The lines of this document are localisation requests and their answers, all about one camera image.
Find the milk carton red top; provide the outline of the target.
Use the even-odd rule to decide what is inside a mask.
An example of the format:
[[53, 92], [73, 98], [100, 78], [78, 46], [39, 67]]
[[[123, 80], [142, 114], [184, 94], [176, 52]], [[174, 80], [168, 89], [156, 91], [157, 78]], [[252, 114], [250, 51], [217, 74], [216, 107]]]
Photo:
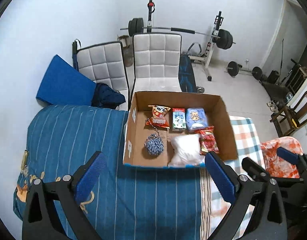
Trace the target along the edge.
[[172, 109], [172, 130], [174, 132], [181, 132], [186, 129], [185, 109], [173, 108]]

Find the blue cartoon tissue pack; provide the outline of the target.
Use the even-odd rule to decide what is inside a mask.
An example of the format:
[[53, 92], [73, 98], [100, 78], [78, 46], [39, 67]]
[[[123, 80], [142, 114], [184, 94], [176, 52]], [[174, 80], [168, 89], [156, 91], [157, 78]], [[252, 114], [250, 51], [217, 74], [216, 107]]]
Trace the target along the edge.
[[188, 108], [185, 115], [186, 127], [189, 132], [208, 127], [208, 120], [203, 108]]

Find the blue white yarn ball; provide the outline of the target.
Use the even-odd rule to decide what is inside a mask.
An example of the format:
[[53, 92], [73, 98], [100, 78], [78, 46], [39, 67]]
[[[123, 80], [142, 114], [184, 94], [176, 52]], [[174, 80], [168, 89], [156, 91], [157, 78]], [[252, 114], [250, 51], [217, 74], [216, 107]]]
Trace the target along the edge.
[[154, 133], [151, 133], [144, 142], [144, 147], [147, 149], [149, 155], [158, 157], [164, 151], [164, 143], [159, 131], [153, 126]]

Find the left white quilted chair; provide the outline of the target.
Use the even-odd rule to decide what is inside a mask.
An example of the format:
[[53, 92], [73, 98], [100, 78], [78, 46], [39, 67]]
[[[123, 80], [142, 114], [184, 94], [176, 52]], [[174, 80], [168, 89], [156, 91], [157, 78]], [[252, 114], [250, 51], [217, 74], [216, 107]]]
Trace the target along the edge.
[[76, 39], [72, 43], [72, 60], [73, 68], [93, 82], [105, 83], [123, 94], [126, 102], [117, 109], [128, 109], [130, 90], [122, 42], [105, 42], [83, 48], [81, 42]]

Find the white quilted chair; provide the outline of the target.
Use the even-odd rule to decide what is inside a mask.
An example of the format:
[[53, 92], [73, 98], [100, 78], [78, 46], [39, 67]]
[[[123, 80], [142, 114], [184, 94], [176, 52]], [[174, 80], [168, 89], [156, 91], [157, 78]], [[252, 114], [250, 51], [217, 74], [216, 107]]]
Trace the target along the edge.
[[136, 92], [181, 92], [179, 62], [182, 36], [171, 33], [144, 33], [132, 37]]
[[73, 68], [93, 82], [105, 83], [123, 94], [126, 102], [117, 109], [128, 109], [130, 90], [122, 42], [105, 42], [83, 48], [81, 42], [76, 39], [72, 43], [72, 60]]

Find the red floral wet wipes pack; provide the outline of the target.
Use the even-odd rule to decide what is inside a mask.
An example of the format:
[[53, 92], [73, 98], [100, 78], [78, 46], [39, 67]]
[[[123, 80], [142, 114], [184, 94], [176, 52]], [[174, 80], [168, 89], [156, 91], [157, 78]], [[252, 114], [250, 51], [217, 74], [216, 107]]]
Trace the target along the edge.
[[206, 155], [209, 152], [219, 154], [219, 149], [214, 135], [214, 126], [199, 129], [195, 131], [195, 133], [199, 136], [201, 155]]

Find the barbell on rack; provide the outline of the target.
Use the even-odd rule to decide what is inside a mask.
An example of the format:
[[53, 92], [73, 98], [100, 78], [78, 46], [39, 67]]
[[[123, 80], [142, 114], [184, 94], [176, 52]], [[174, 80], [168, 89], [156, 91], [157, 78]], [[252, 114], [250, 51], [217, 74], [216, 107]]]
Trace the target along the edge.
[[144, 21], [142, 18], [133, 18], [128, 22], [127, 28], [121, 28], [120, 30], [127, 30], [129, 36], [133, 36], [137, 33], [143, 33], [145, 30], [169, 30], [179, 33], [187, 33], [187, 34], [198, 34], [203, 36], [211, 37], [211, 41], [216, 44], [216, 46], [220, 49], [227, 50], [235, 44], [233, 40], [233, 35], [228, 30], [219, 29], [216, 31], [216, 34], [204, 34], [191, 29], [183, 29], [183, 28], [175, 28], [175, 27], [145, 27]]

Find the white soft plastic pack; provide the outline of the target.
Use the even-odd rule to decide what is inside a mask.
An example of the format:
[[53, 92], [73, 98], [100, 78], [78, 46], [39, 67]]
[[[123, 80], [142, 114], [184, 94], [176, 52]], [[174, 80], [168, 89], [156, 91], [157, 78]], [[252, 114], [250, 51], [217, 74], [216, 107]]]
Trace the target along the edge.
[[198, 166], [204, 162], [200, 154], [200, 137], [198, 134], [180, 135], [171, 139], [174, 155], [168, 163], [169, 167]]

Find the dark blue jacket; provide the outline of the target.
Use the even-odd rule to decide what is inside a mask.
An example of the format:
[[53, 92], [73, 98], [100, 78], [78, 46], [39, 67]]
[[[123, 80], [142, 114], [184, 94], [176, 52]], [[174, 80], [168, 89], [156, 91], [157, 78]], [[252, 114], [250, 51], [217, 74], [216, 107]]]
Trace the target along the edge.
[[105, 83], [97, 83], [91, 106], [116, 109], [125, 102], [126, 100], [123, 94], [113, 90]]

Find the wooden chair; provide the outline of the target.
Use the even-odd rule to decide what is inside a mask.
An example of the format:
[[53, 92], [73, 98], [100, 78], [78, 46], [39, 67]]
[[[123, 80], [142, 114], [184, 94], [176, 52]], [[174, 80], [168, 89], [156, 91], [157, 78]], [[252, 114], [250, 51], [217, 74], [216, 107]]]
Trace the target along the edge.
[[[293, 132], [302, 128], [307, 124], [307, 118], [303, 121], [301, 119], [307, 114], [307, 91], [302, 95], [297, 104], [292, 108], [285, 105], [278, 113], [271, 115], [269, 122], [275, 126], [278, 137], [290, 136]], [[289, 129], [285, 132], [282, 131], [280, 124], [287, 121]]]

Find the white squat rack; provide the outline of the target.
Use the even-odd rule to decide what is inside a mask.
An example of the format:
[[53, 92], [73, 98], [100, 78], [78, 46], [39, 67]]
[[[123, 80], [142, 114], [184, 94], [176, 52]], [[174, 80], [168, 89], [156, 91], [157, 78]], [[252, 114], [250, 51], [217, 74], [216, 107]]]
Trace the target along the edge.
[[[155, 4], [153, 0], [148, 1], [147, 7], [148, 7], [147, 27], [153, 27], [152, 14], [155, 11]], [[214, 26], [213, 26], [211, 34], [216, 34], [216, 31], [220, 29], [222, 21], [223, 21], [222, 11], [219, 11], [215, 17]], [[211, 41], [211, 37], [210, 37], [204, 52], [203, 51], [200, 52], [198, 56], [189, 56], [190, 60], [193, 61], [194, 63], [200, 63], [203, 65], [203, 69], [204, 69], [204, 72], [205, 72], [205, 75], [208, 81], [212, 81], [212, 76], [209, 71], [209, 64], [211, 61], [211, 57], [213, 55], [215, 45], [216, 44]]]

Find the blue foam mat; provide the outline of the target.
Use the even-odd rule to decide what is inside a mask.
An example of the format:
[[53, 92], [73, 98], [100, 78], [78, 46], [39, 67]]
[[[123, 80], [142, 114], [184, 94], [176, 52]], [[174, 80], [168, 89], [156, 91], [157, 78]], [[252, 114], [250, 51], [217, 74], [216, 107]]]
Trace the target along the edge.
[[36, 98], [50, 105], [90, 106], [96, 84], [59, 55], [51, 60]]

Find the right white quilted chair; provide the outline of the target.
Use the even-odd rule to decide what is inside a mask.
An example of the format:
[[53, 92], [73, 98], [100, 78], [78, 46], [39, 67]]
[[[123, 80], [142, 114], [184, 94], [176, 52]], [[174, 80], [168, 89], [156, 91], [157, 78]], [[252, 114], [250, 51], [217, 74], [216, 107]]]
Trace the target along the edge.
[[179, 62], [182, 36], [171, 33], [144, 33], [132, 37], [136, 92], [181, 92]]

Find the black blue weight bench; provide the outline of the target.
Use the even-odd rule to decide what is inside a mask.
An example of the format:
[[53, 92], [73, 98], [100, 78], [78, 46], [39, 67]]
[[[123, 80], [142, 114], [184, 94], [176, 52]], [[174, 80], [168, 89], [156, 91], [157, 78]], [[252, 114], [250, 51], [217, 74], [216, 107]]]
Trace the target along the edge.
[[191, 60], [187, 55], [179, 59], [178, 80], [182, 92], [196, 93], [197, 87]]

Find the floor dumbbell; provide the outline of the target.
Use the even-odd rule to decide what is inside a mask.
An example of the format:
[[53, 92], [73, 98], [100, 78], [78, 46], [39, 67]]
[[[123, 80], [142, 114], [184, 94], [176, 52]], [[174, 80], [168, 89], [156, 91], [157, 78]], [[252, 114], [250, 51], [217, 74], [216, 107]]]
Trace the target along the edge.
[[236, 77], [240, 71], [251, 74], [254, 79], [260, 80], [262, 77], [262, 69], [259, 67], [254, 67], [252, 70], [243, 69], [241, 64], [236, 63], [235, 61], [230, 61], [227, 65], [227, 73], [231, 77]]

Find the blue striped bed sheet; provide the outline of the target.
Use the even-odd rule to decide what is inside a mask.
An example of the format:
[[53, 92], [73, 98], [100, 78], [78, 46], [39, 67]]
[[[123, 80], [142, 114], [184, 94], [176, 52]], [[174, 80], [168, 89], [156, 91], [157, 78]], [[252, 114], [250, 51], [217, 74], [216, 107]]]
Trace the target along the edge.
[[123, 164], [126, 111], [49, 106], [28, 127], [27, 169], [17, 185], [73, 174], [96, 151], [106, 167], [93, 187], [87, 218], [103, 239], [199, 239], [200, 172]]

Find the orange snack bag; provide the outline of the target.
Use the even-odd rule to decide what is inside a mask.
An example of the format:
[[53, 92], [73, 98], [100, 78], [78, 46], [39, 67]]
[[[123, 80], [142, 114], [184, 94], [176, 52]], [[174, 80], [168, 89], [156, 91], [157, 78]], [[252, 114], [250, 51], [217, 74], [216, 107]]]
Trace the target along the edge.
[[151, 107], [152, 117], [147, 118], [145, 124], [149, 126], [169, 129], [170, 125], [165, 116], [171, 110], [171, 108], [159, 105], [148, 105], [148, 107]]

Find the cardboard box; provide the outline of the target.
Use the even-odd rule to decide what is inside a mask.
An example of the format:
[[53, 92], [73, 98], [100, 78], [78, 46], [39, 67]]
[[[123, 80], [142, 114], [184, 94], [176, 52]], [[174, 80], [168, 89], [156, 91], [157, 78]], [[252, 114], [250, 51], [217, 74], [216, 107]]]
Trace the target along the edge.
[[[218, 95], [138, 91], [132, 96], [126, 124], [123, 164], [143, 168], [167, 168], [175, 150], [174, 137], [213, 128], [218, 155], [223, 160], [237, 159], [236, 142], [226, 105]], [[159, 135], [163, 151], [153, 155], [145, 148], [146, 139]]]

